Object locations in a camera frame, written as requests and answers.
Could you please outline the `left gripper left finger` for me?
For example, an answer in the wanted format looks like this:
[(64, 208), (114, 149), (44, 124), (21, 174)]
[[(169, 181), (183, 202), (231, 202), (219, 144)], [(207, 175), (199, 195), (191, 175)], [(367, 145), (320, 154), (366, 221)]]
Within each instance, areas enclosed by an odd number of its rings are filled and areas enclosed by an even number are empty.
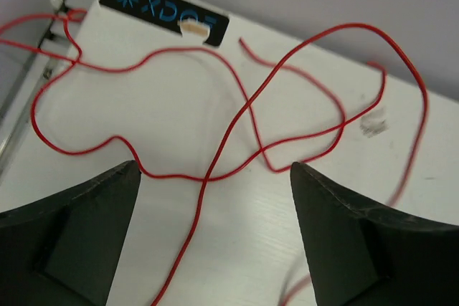
[(1, 213), (1, 304), (105, 305), (140, 183), (125, 161)]

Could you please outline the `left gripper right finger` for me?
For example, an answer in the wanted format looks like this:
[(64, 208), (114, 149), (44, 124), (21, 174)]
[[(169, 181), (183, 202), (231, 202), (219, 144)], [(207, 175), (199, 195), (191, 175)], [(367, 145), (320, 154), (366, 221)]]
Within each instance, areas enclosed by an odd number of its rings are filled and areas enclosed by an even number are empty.
[(290, 183), (318, 305), (456, 305), (458, 227), (385, 206), (304, 163)]

